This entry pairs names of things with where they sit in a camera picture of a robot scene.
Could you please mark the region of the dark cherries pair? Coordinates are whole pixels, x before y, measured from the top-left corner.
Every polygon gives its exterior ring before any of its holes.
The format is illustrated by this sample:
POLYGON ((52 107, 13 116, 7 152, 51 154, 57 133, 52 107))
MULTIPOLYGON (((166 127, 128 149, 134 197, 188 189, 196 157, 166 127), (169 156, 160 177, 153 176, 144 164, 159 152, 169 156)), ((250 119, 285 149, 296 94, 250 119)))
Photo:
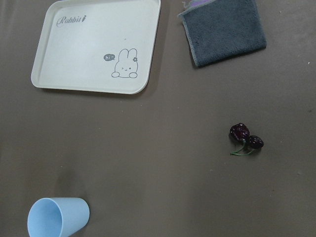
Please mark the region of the dark cherries pair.
POLYGON ((264 141, 259 136, 251 135, 250 130, 244 123, 233 125, 230 128, 229 135, 237 142, 242 143, 242 147, 239 150, 230 153, 233 156, 248 156, 264 146, 264 141), (240 154, 245 148, 250 148, 249 152, 240 154))

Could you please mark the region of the blue plastic cup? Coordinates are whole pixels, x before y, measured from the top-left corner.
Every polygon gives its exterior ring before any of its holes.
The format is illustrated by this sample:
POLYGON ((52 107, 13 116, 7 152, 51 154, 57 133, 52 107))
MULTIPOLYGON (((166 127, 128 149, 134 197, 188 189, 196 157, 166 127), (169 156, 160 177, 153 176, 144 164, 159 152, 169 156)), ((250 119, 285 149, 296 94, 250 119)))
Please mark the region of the blue plastic cup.
POLYGON ((31 237, 69 237, 88 223, 89 216, 89 206, 81 198, 42 198, 29 211, 28 233, 31 237))

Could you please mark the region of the cream rabbit tray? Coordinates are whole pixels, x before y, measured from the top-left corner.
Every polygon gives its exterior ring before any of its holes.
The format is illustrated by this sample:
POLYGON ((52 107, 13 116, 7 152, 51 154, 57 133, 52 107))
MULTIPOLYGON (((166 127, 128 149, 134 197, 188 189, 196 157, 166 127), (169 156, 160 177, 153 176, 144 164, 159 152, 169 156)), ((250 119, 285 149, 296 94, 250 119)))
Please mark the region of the cream rabbit tray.
POLYGON ((35 87, 136 94, 149 80, 159 0, 61 0, 46 12, 35 87))

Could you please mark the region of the grey folded cloth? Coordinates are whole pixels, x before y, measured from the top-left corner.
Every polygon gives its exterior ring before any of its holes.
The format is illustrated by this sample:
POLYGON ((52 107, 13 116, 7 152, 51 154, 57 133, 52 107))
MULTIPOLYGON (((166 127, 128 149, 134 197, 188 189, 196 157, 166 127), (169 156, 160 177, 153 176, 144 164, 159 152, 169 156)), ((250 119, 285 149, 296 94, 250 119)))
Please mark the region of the grey folded cloth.
POLYGON ((193 0, 178 16, 197 67, 267 46, 254 0, 193 0))

